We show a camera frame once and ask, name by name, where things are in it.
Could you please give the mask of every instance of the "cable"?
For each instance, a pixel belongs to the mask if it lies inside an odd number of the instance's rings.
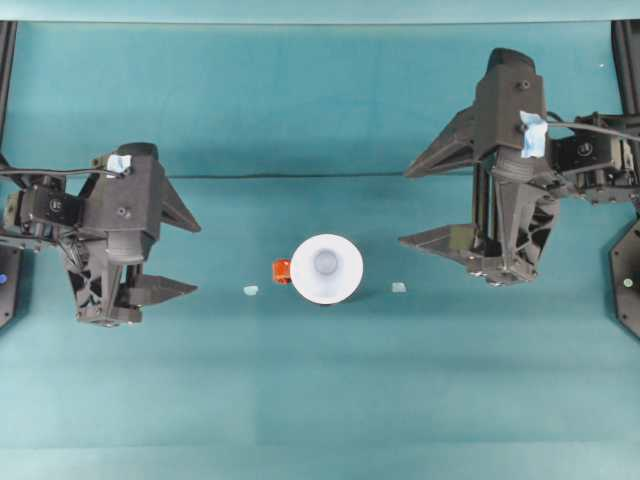
[[[362,172],[362,173],[248,173],[240,175],[167,175],[171,179],[205,180],[269,180],[297,178],[353,178],[353,177],[401,177],[402,172]]]
[[[640,143],[640,137],[630,135],[628,133],[619,132],[610,128],[598,127],[596,125],[589,125],[586,123],[574,123],[574,122],[547,122],[550,127],[568,128],[570,130],[588,130],[589,132],[602,133],[603,135],[610,135],[612,137],[620,137],[630,142]]]
[[[0,170],[0,176],[10,177],[12,175],[51,175],[51,176],[64,176],[71,175],[88,175],[97,173],[99,175],[113,175],[117,178],[122,178],[124,175],[118,172],[112,172],[102,168],[78,168],[75,170],[47,170],[47,169],[32,169],[32,168],[7,168]]]
[[[547,110],[547,116],[557,120],[558,122],[564,122],[564,119],[558,115],[556,112],[552,112],[551,110]]]

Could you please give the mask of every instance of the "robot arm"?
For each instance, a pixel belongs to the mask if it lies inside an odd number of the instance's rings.
[[[567,127],[573,135],[553,139],[545,133],[538,145],[542,154],[533,154],[527,148],[531,126],[525,122],[531,116],[545,128]],[[580,197],[594,205],[633,202],[640,208],[640,116],[594,113],[572,123],[550,122],[547,116],[543,80],[533,60],[513,50],[494,50],[473,105],[458,113],[405,172],[417,178],[471,166],[471,223],[409,235],[400,242],[450,258],[492,286],[511,285],[537,277],[561,198]],[[618,248],[612,254],[616,293],[618,277],[624,277],[622,285],[640,271],[640,245],[631,247],[640,242],[640,226],[635,228],[638,234],[621,242],[633,252]],[[629,255],[638,257],[637,265]],[[640,335],[640,295],[628,288],[623,293],[637,305],[623,307],[617,295],[618,315]]]
[[[123,145],[94,160],[87,172],[80,193],[71,195],[66,192],[69,172],[16,170],[4,161],[0,174],[21,188],[5,206],[4,248],[59,247],[76,316],[85,323],[138,323],[144,305],[195,290],[143,273],[161,223],[200,231],[165,176],[156,146]]]

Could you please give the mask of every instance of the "small orange block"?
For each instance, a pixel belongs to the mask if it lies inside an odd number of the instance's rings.
[[[285,258],[281,258],[273,262],[273,281],[280,285],[291,283],[290,265],[291,261]]]

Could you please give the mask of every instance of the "black metal frame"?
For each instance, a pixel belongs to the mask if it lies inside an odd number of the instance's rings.
[[[611,23],[611,47],[618,76],[622,110],[640,114],[640,20]],[[636,168],[640,145],[631,145]],[[640,219],[625,233],[609,254],[616,315],[634,334],[640,336]]]
[[[4,136],[17,29],[17,22],[0,22],[0,148]],[[0,284],[0,327],[7,324],[16,312],[22,257],[22,250],[0,246],[0,273],[4,275],[4,283]]]

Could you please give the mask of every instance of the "small white object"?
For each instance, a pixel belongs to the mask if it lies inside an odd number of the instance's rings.
[[[527,113],[522,110],[520,111],[520,120],[527,127],[524,132],[522,158],[544,157],[549,124],[537,113]]]
[[[291,283],[307,300],[320,305],[339,303],[356,291],[364,274],[358,248],[344,237],[311,237],[291,257]]]
[[[255,297],[260,291],[260,288],[257,285],[247,285],[242,290],[247,297]]]
[[[407,286],[404,282],[391,283],[391,293],[407,293]]]
[[[115,173],[123,173],[131,167],[131,155],[109,155],[107,159],[107,170]],[[107,175],[107,178],[116,178],[114,175]]]

